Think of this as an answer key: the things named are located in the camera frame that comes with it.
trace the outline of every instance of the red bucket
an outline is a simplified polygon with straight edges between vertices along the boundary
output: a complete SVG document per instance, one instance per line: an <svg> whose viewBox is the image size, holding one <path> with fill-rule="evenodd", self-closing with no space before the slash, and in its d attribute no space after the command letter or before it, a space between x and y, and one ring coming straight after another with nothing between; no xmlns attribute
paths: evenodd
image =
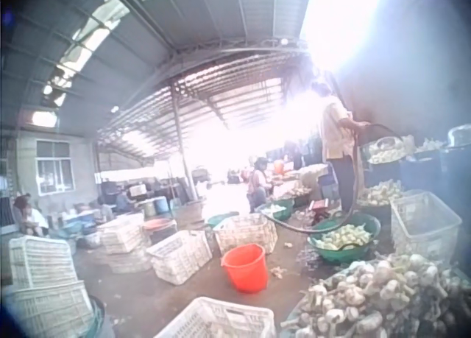
<svg viewBox="0 0 471 338"><path fill-rule="evenodd" d="M257 244L233 248L222 257L222 266L240 292L259 292L268 284L265 249Z"/></svg>

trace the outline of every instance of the metal roof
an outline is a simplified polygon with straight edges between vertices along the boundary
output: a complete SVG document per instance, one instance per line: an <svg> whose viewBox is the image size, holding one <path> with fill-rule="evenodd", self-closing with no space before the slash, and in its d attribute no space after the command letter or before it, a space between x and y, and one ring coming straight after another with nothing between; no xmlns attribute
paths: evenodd
<svg viewBox="0 0 471 338"><path fill-rule="evenodd" d="M307 4L24 0L13 29L2 31L2 125L16 127L20 109L58 101L61 133L142 156L118 135L152 132L156 153L167 155L177 147L171 78L183 96L185 135L207 119L229 128L256 123L265 107L283 101L286 69L305 52L299 36ZM110 112L115 105L118 115Z"/></svg>

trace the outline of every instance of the green basin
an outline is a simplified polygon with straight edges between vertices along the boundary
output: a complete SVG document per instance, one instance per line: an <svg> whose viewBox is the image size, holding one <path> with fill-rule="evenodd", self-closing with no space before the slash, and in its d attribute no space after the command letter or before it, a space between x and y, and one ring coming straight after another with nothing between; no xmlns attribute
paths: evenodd
<svg viewBox="0 0 471 338"><path fill-rule="evenodd" d="M257 213L262 213L263 214L263 212L262 212L263 209L270 208L274 204L285 208L282 211L277 211L277 212L272 214L273 217L276 220L280 220L281 222L285 222L293 214L294 201L292 199L291 200L275 200L273 202L261 205L260 207L255 209L255 211L257 211Z"/></svg>
<svg viewBox="0 0 471 338"><path fill-rule="evenodd" d="M338 225L342 221L342 218L336 217L336 218L331 218L331 219L326 219L318 224L316 224L313 229L314 230L323 230L323 229L328 229L332 228L335 225ZM369 247L373 243L373 240L378 236L381 230L381 224L380 222L374 218L371 215L364 214L364 213L354 213L352 215L352 219L348 224L354 225L354 226L362 226L365 224L365 231L369 232L372 234L371 239L367 244L364 244L363 246L355 247L349 250L340 250L340 251L333 251L333 250L324 250L322 248L318 248L316 246L316 242L313 239L316 240L322 240L322 233L318 235L311 235L308 237L308 242L309 244L314 247L317 251L317 253L326 259L327 261L334 261L334 262L351 262L351 261L356 261L360 258L362 258L366 252L368 251Z"/></svg>
<svg viewBox="0 0 471 338"><path fill-rule="evenodd" d="M212 228L216 227L222 220L230 218L232 216L238 216L238 215L239 215L238 211L231 211L231 212L226 213L226 214L215 215L215 216L212 216L211 218L209 218L207 223L212 229Z"/></svg>

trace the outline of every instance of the gray wall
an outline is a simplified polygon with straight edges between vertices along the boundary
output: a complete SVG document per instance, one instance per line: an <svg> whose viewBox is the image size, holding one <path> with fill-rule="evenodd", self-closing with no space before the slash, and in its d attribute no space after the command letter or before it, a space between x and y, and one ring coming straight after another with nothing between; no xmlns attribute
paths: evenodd
<svg viewBox="0 0 471 338"><path fill-rule="evenodd" d="M442 140L470 122L471 40L460 15L450 0L382 0L367 45L336 73L356 116Z"/></svg>
<svg viewBox="0 0 471 338"><path fill-rule="evenodd" d="M36 183L36 140L49 139L70 143L72 172L75 190L40 197ZM95 163L91 141L84 138L48 133L22 131L17 140L18 180L23 192L32 195L32 202L38 200L43 213L61 211L63 205L71 208L74 203L88 203L98 197L95 184Z"/></svg>

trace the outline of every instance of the green hose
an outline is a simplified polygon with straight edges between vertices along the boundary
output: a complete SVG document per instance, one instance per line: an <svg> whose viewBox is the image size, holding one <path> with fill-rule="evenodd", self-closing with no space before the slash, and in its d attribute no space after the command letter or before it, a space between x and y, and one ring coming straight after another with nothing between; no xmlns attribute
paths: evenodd
<svg viewBox="0 0 471 338"><path fill-rule="evenodd" d="M403 140L403 138L400 135L398 135L396 132L389 129L388 127L383 126L382 124L378 124L378 123L369 124L367 127L368 128L371 128L371 127L383 128L387 132L390 132L394 137L397 137L397 138ZM352 160L353 160L353 174L355 176L354 177L355 181L354 181L354 184L353 184L353 203L352 203L352 206L350 207L350 210L349 210L348 214L345 216L345 218L339 224L337 224L337 225L335 225L331 228L321 229L321 230L303 229L303 228L297 228L295 226L286 224L285 222L281 222L280 220L275 219L273 216L269 216L269 215L264 214L264 213L262 213L262 214L268 220L273 221L274 223L278 224L279 226L282 226L283 228L286 228L288 230L291 230L291 231L294 231L294 232L297 232L297 233L305 233L307 235L317 235L317 234L320 234L320 233L329 233L331 231L337 230L338 228L341 228L342 226L347 224L352 219L352 215L358 207L358 203L357 203L357 200L358 200L358 182L357 182L358 181L358 134L355 134L355 136L354 136Z"/></svg>

